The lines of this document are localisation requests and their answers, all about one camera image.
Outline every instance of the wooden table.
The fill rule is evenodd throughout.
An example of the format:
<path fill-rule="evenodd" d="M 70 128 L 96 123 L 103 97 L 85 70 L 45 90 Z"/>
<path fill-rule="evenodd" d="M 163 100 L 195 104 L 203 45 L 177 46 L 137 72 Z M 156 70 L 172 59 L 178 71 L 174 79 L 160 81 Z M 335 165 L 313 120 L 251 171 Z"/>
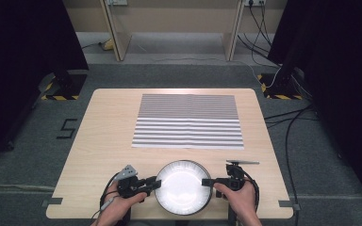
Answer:
<path fill-rule="evenodd" d="M 244 150 L 195 150 L 131 147 L 142 94 L 233 95 L 238 109 Z M 252 89 L 98 89 L 81 122 L 53 199 L 49 218 L 91 218 L 99 208 L 99 198 L 107 181 L 130 164 L 138 177 L 156 176 L 167 164 L 176 160 L 192 160 L 201 164 L 212 178 L 226 177 L 225 160 L 254 160 L 259 165 L 241 165 L 260 187 L 260 218 L 290 218 L 288 193 Z M 132 207 L 131 219 L 227 219 L 228 202 L 213 197 L 208 206 L 191 216 L 177 216 L 163 209 L 153 192 L 144 203 Z"/>

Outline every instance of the floor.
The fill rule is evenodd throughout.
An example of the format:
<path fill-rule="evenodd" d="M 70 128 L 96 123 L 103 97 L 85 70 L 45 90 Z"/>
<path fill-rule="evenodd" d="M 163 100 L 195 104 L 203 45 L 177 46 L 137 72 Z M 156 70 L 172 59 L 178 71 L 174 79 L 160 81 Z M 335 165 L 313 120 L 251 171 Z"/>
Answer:
<path fill-rule="evenodd" d="M 124 72 L 124 66 L 132 65 L 132 67 L 128 67 L 128 70 L 131 68 L 130 74 L 138 77 L 139 73 L 144 72 L 144 66 L 149 65 L 161 66 L 160 69 L 163 71 L 168 70 L 165 72 L 177 69 L 180 72 L 175 76 L 184 73 L 183 68 L 187 65 L 199 66 L 199 68 L 205 68 L 205 72 L 213 73 L 219 68 L 210 67 L 209 69 L 208 66 L 236 65 L 241 67 L 226 70 L 233 70 L 231 75 L 250 76 L 249 86 L 256 91 L 265 117 L 291 109 L 299 109 L 306 105 L 306 100 L 295 102 L 264 98 L 261 95 L 260 84 L 256 81 L 256 76 L 266 71 L 276 72 L 277 67 L 257 54 L 252 55 L 252 52 L 247 50 L 240 40 L 237 42 L 233 60 L 226 61 L 221 34 L 137 33 L 132 37 L 124 61 L 117 61 L 112 50 L 102 49 L 99 43 L 104 44 L 109 40 L 107 33 L 77 33 L 77 37 L 83 47 L 86 60 L 90 64 L 89 94 L 97 87 L 117 86 L 117 84 L 102 84 L 102 81 L 107 79 L 102 75 L 99 77 L 102 72 L 99 70 L 102 68 L 106 72 L 115 74 L 118 71 Z M 257 34 L 246 34 L 246 37 L 250 41 L 254 41 Z M 256 44 L 265 50 L 270 49 L 262 37 L 258 37 Z M 188 68 L 189 71 L 185 72 L 198 68 L 193 67 Z M 222 80 L 219 80 L 221 84 L 224 81 L 223 78 L 226 79 L 226 75 L 229 74 L 216 75 L 222 77 Z M 159 81 L 160 78 L 162 77 L 155 77 L 155 81 Z M 181 81 L 183 82 L 181 86 L 189 83 L 185 80 Z M 46 81 L 41 82 L 41 89 L 46 88 L 46 83 L 49 81 L 49 76 L 47 76 Z M 174 83 L 170 80 L 165 82 L 169 85 Z M 238 79 L 234 79 L 234 82 L 230 84 L 230 87 L 240 86 Z M 302 90 L 302 92 L 306 99 L 310 99 L 309 90 Z M 81 96 L 80 100 L 71 103 L 41 102 L 41 107 L 35 110 L 33 116 L 27 120 L 24 128 L 19 132 L 18 151 L 0 153 L 0 225 L 73 226 L 89 224 L 89 219 L 49 219 L 45 215 L 46 206 L 44 206 L 44 202 L 52 197 L 54 185 L 73 142 L 71 139 L 57 140 L 58 132 L 55 131 L 55 128 L 59 130 L 63 119 L 69 117 L 82 119 L 88 100 Z M 57 109 L 61 110 L 59 116 L 52 117 L 52 112 Z M 308 115 L 304 116 L 310 119 L 316 118 L 315 112 L 308 112 Z M 362 225 L 362 187 L 352 169 L 337 157 L 321 124 L 310 119 L 294 124 L 290 134 L 294 137 L 290 142 L 290 153 L 293 157 L 292 170 L 302 207 L 299 225 Z M 77 128 L 80 122 L 74 122 L 74 127 Z M 269 134 L 289 196 L 293 200 L 291 181 L 288 178 L 286 157 L 283 151 L 287 128 L 286 123 L 273 127 L 269 125 Z M 33 186 L 16 187 L 13 184 Z M 279 226 L 294 225 L 294 220 L 295 217 L 288 220 L 266 219 L 262 222 L 264 225 Z M 163 221 L 131 223 L 132 226 L 174 224 L 174 222 Z M 189 223 L 189 226 L 195 225 L 220 226 L 226 224 L 207 221 Z"/>

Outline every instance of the power outlet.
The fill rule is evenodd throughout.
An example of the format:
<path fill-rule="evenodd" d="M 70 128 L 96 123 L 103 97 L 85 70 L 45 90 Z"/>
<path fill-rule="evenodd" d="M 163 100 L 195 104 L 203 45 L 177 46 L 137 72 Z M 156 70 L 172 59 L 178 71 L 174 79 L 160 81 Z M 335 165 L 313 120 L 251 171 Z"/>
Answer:
<path fill-rule="evenodd" d="M 266 0 L 253 0 L 252 7 L 266 6 Z M 249 0 L 245 0 L 245 7 L 249 7 Z"/>
<path fill-rule="evenodd" d="M 127 6 L 127 0 L 107 0 L 108 6 Z"/>

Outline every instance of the gray carpet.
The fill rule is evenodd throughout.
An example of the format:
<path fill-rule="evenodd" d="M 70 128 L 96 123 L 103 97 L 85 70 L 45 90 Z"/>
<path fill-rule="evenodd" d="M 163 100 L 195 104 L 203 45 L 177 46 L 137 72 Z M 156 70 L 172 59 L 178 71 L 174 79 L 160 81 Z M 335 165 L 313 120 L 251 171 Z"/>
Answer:
<path fill-rule="evenodd" d="M 275 71 L 263 67 L 254 69 L 256 74 Z M 251 88 L 256 91 L 264 117 L 310 104 L 307 100 L 266 99 L 247 66 L 90 65 L 85 73 L 88 77 L 78 100 L 38 100 L 14 140 L 15 149 L 0 153 L 0 185 L 34 186 L 29 190 L 0 187 L 0 225 L 89 225 L 89 219 L 49 219 L 42 203 L 52 196 L 51 189 L 57 184 L 76 135 L 75 131 L 73 138 L 57 139 L 68 135 L 60 128 L 66 119 L 77 119 L 68 124 L 78 128 L 96 89 Z M 47 76 L 41 82 L 41 90 L 50 79 L 51 76 Z M 302 118 L 293 123 L 288 138 L 289 162 L 302 207 L 299 225 L 362 225 L 362 186 L 349 165 L 338 158 L 316 113 L 307 112 Z M 287 128 L 288 121 L 285 121 L 269 128 L 269 133 L 293 200 L 285 155 Z M 294 225 L 295 217 L 262 222 Z M 174 222 L 133 221 L 130 225 L 174 225 Z M 189 225 L 225 225 L 225 222 L 199 220 Z"/>

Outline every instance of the person's right hand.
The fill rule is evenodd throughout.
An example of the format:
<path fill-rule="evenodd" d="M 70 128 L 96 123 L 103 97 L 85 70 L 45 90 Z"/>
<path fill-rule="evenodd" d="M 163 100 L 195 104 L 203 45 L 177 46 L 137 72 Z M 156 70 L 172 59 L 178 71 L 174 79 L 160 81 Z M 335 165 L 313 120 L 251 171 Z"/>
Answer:
<path fill-rule="evenodd" d="M 214 188 L 226 196 L 231 208 L 244 226 L 261 225 L 255 212 L 255 189 L 249 181 L 246 181 L 238 191 L 233 191 L 220 183 L 215 183 Z"/>

